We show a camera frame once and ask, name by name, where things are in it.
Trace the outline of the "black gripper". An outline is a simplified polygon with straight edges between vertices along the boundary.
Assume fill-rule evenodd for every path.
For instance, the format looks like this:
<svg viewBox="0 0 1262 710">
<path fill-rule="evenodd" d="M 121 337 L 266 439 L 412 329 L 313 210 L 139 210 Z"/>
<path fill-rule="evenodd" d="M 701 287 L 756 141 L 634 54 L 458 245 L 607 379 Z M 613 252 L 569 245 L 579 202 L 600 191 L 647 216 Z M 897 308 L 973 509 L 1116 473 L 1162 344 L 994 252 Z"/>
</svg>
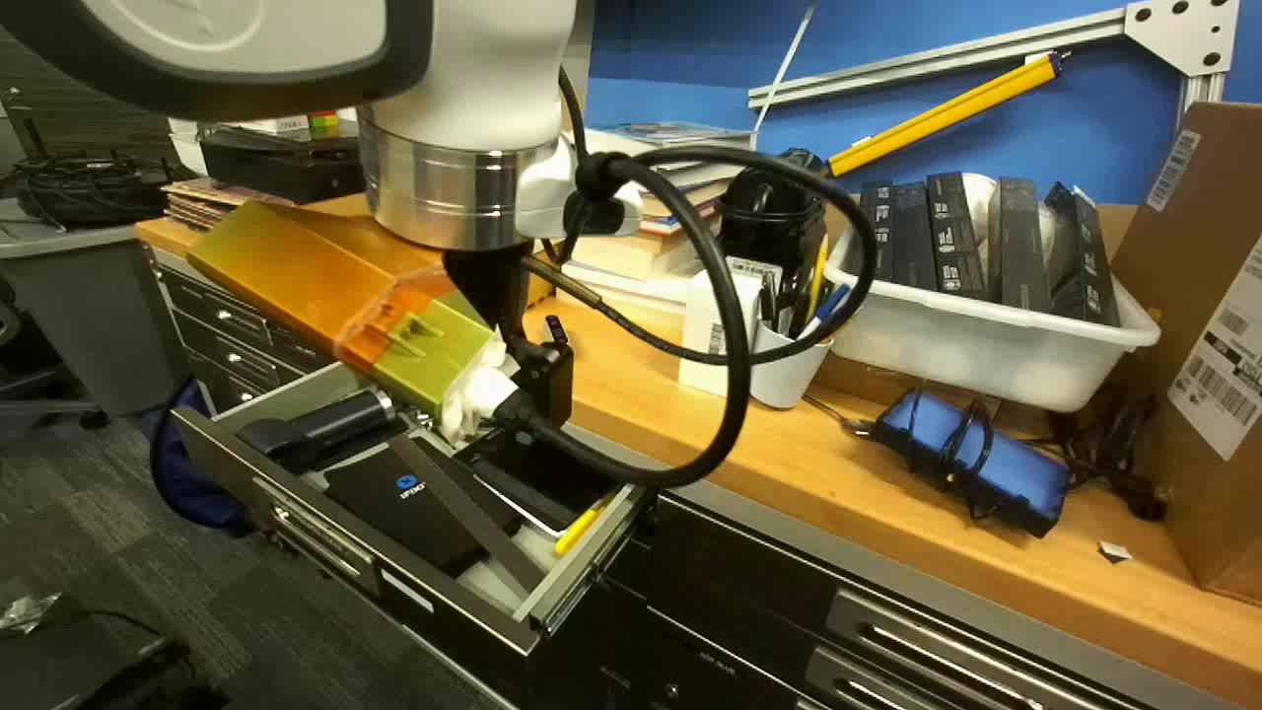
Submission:
<svg viewBox="0 0 1262 710">
<path fill-rule="evenodd" d="M 529 245 L 497 252 L 446 252 L 446 275 L 476 308 L 476 316 L 506 337 L 509 355 L 522 363 L 522 391 L 533 408 L 564 427 L 572 413 L 572 344 L 561 321 L 547 325 L 547 341 L 533 344 L 523 337 L 529 308 Z"/>
</svg>

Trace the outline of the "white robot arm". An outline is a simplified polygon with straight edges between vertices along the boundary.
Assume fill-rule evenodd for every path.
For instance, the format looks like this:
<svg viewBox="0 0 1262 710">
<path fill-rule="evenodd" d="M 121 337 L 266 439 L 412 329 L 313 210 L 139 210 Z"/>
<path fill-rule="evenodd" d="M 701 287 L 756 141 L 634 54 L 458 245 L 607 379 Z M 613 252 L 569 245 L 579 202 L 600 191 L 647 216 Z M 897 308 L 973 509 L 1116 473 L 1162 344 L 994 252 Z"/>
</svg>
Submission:
<svg viewBox="0 0 1262 710">
<path fill-rule="evenodd" d="M 350 108 L 395 271 L 289 214 L 242 210 L 188 260 L 446 429 L 518 394 L 500 267 L 561 227 L 576 149 L 561 64 L 576 0 L 0 0 L 71 78 L 166 118 Z"/>
</svg>

